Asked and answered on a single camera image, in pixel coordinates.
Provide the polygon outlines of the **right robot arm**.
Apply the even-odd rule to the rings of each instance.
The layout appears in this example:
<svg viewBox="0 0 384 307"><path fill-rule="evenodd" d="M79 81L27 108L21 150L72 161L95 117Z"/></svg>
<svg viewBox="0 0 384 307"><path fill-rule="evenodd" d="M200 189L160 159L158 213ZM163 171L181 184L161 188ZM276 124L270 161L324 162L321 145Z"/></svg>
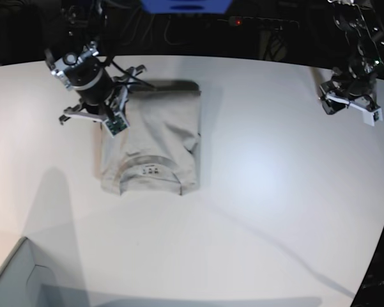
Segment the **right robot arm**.
<svg viewBox="0 0 384 307"><path fill-rule="evenodd" d="M79 9L70 6L62 11L68 36L45 50L51 75L79 96L76 105L63 110L59 122L90 120L117 134L129 126L125 106L132 90L154 86L138 77L146 71L144 65L124 69L114 61L112 49L107 49L105 59L100 60L107 26L106 2L92 1L83 13Z"/></svg>

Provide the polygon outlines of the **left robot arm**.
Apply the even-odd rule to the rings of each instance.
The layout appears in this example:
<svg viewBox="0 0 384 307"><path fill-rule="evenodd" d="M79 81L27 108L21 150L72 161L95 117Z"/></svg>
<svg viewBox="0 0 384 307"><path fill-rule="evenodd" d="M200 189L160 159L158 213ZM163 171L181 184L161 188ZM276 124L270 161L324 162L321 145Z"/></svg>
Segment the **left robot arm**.
<svg viewBox="0 0 384 307"><path fill-rule="evenodd" d="M362 112L364 122L382 121L376 78L384 68L384 27L370 1L330 1L335 25L345 33L351 56L344 68L333 68L320 84L319 100L327 115L347 108Z"/></svg>

